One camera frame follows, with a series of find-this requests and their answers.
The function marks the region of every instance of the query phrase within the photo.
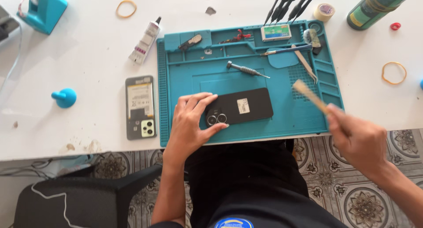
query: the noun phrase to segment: small box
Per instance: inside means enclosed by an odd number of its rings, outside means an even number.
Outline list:
[[[262,27],[263,42],[288,40],[292,37],[288,24]]]

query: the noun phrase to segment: screwdriver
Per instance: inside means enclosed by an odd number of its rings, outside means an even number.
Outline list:
[[[287,1],[288,0],[280,0],[278,7],[276,7],[275,11],[272,14],[272,19],[270,21],[270,24],[272,24],[272,22],[278,18],[280,12],[282,11],[283,4],[286,3]]]
[[[278,23],[278,21],[280,21],[281,19],[283,19],[283,17],[286,15],[286,13],[288,12],[289,9],[289,5],[294,2],[295,0],[288,0],[288,2],[285,4],[285,6],[283,6],[282,11],[280,11],[280,14],[278,16],[278,19],[276,20],[276,23]]]
[[[263,27],[266,25],[267,21],[269,20],[270,16],[272,15],[273,9],[275,9],[277,2],[278,2],[278,0],[275,0],[275,3],[273,4],[272,9],[270,9],[269,13],[267,14],[267,18],[266,18],[266,21],[263,24]]]
[[[300,0],[299,3],[297,5],[295,5],[295,7],[292,9],[291,13],[289,14],[288,21],[290,21],[291,19],[295,18],[295,16],[301,10],[301,6],[304,4],[305,1],[306,0]]]
[[[307,8],[308,4],[311,2],[312,0],[308,0],[307,2],[305,2],[304,6],[301,8],[301,10],[298,12],[297,16],[292,20],[292,22],[294,22],[305,10],[305,8]]]
[[[264,74],[260,74],[255,69],[251,69],[251,68],[248,68],[248,67],[245,67],[245,66],[239,66],[239,65],[233,64],[231,61],[228,61],[228,64],[226,65],[226,68],[229,69],[231,67],[233,67],[235,69],[239,69],[241,72],[244,72],[244,73],[247,73],[247,74],[263,76],[263,77],[266,77],[266,78],[270,79],[269,76],[266,76]]]

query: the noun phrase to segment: silicone repair mat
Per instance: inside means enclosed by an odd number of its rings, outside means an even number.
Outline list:
[[[199,92],[221,95],[266,87],[274,112],[271,118],[233,124],[214,135],[209,143],[328,131],[323,113],[302,94],[292,89],[293,83],[302,79],[325,103],[334,103],[343,108],[323,23],[317,20],[296,21],[291,24],[291,39],[274,42],[262,41],[261,27],[172,33],[157,39],[161,146],[166,146],[169,140],[173,110],[178,97]],[[280,57],[260,56],[260,53],[269,48],[305,45],[303,32],[309,28],[317,31],[321,42],[326,42],[318,55],[313,55],[310,50],[301,51],[319,79],[317,84],[314,84],[302,64],[297,63],[297,59],[286,60],[296,57],[292,52],[280,53]],[[240,33],[238,29],[244,34],[251,34],[251,37],[239,42],[219,43],[234,39]],[[185,52],[179,50],[180,44],[197,34],[203,38],[200,43]],[[271,78],[245,74],[233,68],[227,69],[228,61],[255,69]],[[202,129],[207,128],[204,117],[203,114],[200,119]]]

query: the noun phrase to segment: person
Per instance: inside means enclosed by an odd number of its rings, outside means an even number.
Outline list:
[[[185,227],[184,169],[193,228],[346,227],[308,198],[292,150],[280,140],[201,147],[229,126],[199,128],[201,114],[216,98],[211,93],[179,98],[151,228]],[[423,227],[423,190],[387,161],[386,130],[334,105],[327,109],[329,130],[342,156],[383,189],[416,227]]]

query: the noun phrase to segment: smartphone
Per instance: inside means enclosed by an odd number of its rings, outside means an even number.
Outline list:
[[[258,88],[233,94],[219,95],[206,106],[206,125],[253,121],[273,116],[272,103],[267,88]]]
[[[153,76],[140,76],[125,80],[126,138],[128,140],[155,137]]]

